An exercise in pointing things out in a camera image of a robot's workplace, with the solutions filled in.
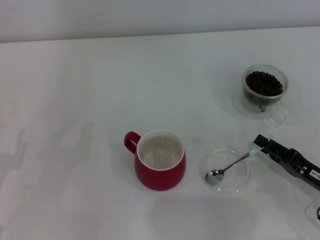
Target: glass bowl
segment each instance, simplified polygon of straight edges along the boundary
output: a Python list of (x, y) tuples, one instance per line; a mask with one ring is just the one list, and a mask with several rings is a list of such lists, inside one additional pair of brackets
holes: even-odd
[[(249, 74), (252, 72), (259, 71), (259, 72), (265, 72), (268, 74), (271, 74), (275, 76), (276, 79), (279, 80), (279, 82), (282, 84), (282, 90), (283, 92), (279, 95), (276, 96), (264, 96), (261, 95), (255, 91), (253, 91), (246, 82), (246, 78)], [(245, 98), (254, 106), (256, 106), (257, 111), (263, 111), (265, 109), (265, 106), (273, 105), (277, 103), (283, 95), (286, 94), (288, 91), (288, 78), (286, 75), (281, 72), (279, 69), (269, 66), (269, 65), (253, 65), (249, 67), (247, 70), (244, 71), (242, 75), (242, 89), (243, 89), (243, 94)]]
[(249, 178), (249, 167), (246, 160), (242, 160), (229, 168), (224, 173), (222, 181), (216, 181), (216, 184), (210, 185), (205, 181), (205, 175), (213, 169), (224, 169), (235, 162), (241, 155), (230, 148), (215, 150), (204, 162), (202, 175), (204, 182), (214, 191), (222, 194), (238, 194), (245, 188)]

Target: glass cup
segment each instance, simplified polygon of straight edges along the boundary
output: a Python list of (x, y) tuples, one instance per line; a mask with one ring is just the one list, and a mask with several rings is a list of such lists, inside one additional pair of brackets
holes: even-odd
[[(275, 76), (282, 84), (282, 93), (276, 96), (264, 96), (253, 91), (246, 82), (246, 78), (252, 72), (265, 72)], [(286, 75), (279, 69), (269, 65), (253, 65), (244, 71), (242, 75), (242, 91), (244, 105), (253, 114), (261, 115), (262, 118), (274, 125), (281, 125), (286, 121), (288, 110), (280, 102), (280, 99), (288, 91), (289, 83)]]

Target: glass saucer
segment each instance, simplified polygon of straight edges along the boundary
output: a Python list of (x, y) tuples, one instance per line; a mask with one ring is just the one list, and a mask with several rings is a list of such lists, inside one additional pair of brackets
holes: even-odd
[[(204, 162), (202, 168), (203, 180), (205, 181), (205, 175), (213, 169), (225, 169), (230, 164), (235, 162), (241, 154), (230, 148), (223, 148), (214, 151), (209, 159)], [(229, 168), (224, 173), (222, 181), (216, 181), (216, 184), (210, 185), (206, 181), (206, 184), (214, 191), (222, 194), (238, 194), (241, 193), (247, 184), (249, 178), (249, 167), (246, 160), (242, 160), (236, 165)]]

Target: spoon handle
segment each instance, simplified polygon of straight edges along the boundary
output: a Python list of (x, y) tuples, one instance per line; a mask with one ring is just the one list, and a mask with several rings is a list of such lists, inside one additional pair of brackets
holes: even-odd
[(250, 154), (249, 152), (243, 154), (241, 157), (239, 157), (234, 163), (232, 163), (231, 165), (227, 166), (225, 169), (223, 169), (223, 171), (227, 171), (229, 168), (231, 168), (232, 166), (236, 165), (238, 162), (242, 161), (243, 159), (246, 159), (247, 157), (249, 157)]

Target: white wall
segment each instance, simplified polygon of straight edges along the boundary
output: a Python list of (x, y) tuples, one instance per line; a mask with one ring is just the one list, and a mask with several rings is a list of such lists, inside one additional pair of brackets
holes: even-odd
[(320, 0), (0, 0), (0, 42), (320, 25)]

